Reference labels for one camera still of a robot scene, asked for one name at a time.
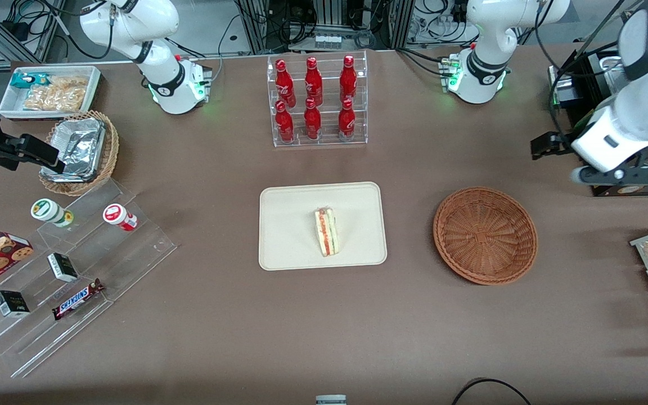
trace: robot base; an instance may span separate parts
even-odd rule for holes
[[[439,64],[439,71],[442,74],[451,74],[452,77],[442,77],[442,89],[445,93],[452,92],[458,95],[465,102],[472,104],[482,104],[493,99],[504,83],[506,72],[495,79],[491,84],[483,85],[479,83],[468,67],[466,67],[466,57],[471,53],[471,49],[463,49],[460,53],[453,53],[449,59]]]
[[[182,60],[184,80],[172,95],[164,97],[156,94],[149,86],[154,101],[167,113],[183,114],[199,105],[209,102],[212,87],[212,72],[191,61]]]

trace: white robotic arm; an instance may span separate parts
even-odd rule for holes
[[[569,0],[470,0],[466,21],[479,29],[479,40],[474,49],[450,56],[455,62],[448,90],[474,104],[491,100],[517,46],[512,28],[532,28],[537,20],[538,25],[555,23],[568,8]]]
[[[619,54],[631,81],[599,104],[571,146],[600,172],[609,172],[648,146],[648,0],[619,33]],[[573,179],[581,172],[574,171]]]
[[[101,46],[111,41],[112,49],[135,62],[149,81],[154,101],[165,112],[186,113],[208,100],[203,68],[190,61],[178,61],[162,40],[175,33],[179,25],[177,9],[170,0],[108,3],[79,18],[82,30]],[[83,8],[82,13],[93,6]]]

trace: tiered acrylic display stand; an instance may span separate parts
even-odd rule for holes
[[[134,231],[105,223],[101,213],[111,203],[124,205],[137,216]],[[31,311],[24,318],[7,318],[0,312],[0,354],[11,367],[11,377],[32,372],[177,248],[139,209],[134,195],[113,179],[82,195],[67,210],[74,213],[74,222],[66,228],[41,226],[28,238],[34,253],[0,277],[0,290],[20,292]],[[52,252],[69,256],[79,274],[77,282],[54,277],[47,261]],[[106,288],[103,292],[54,320],[52,308],[97,278]]]
[[[352,109],[357,116],[354,121],[354,136],[351,141],[343,142],[339,139],[339,112],[341,111],[341,100],[339,98],[339,76],[344,67],[344,56],[354,57],[354,69],[357,71],[357,95],[353,100]],[[270,56],[267,67],[267,86],[269,91],[269,112],[272,115],[272,133],[274,146],[296,147],[296,146],[346,146],[362,144],[368,141],[367,125],[367,54],[365,52],[349,53],[318,53],[316,54],[317,66],[322,74],[324,87],[324,103],[319,106],[322,116],[322,134],[318,140],[312,141],[308,138],[304,126],[304,111],[307,99],[304,77],[307,74],[306,60],[301,56]],[[289,109],[291,118],[294,120],[294,136],[292,143],[283,143],[278,135],[277,122],[275,121],[275,102],[278,100],[277,93],[277,69],[275,61],[283,59],[286,62],[286,69],[294,80],[294,93],[296,105]]]

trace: empty wicker basket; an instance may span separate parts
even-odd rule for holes
[[[434,216],[434,242],[461,277],[484,285],[514,282],[532,268],[537,230],[514,198],[486,187],[449,195]]]

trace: wicker basket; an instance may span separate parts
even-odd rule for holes
[[[470,187],[449,195],[434,216],[434,243],[461,277],[478,284],[514,282],[532,268],[537,230],[509,195]]]
[[[119,153],[119,135],[116,133],[116,128],[111,125],[111,121],[106,117],[106,115],[97,111],[88,111],[82,114],[72,115],[65,118],[65,120],[83,120],[85,118],[97,118],[97,120],[106,124],[106,134],[103,146],[101,146],[100,168],[98,169],[98,175],[94,180],[92,180],[92,182],[88,183],[55,183],[44,179],[40,174],[39,181],[41,181],[42,184],[44,184],[44,187],[51,192],[66,194],[70,197],[79,197],[98,183],[110,178],[111,172],[114,171],[114,166],[116,165],[116,154]],[[51,142],[53,134],[54,128],[49,131],[47,142]]]

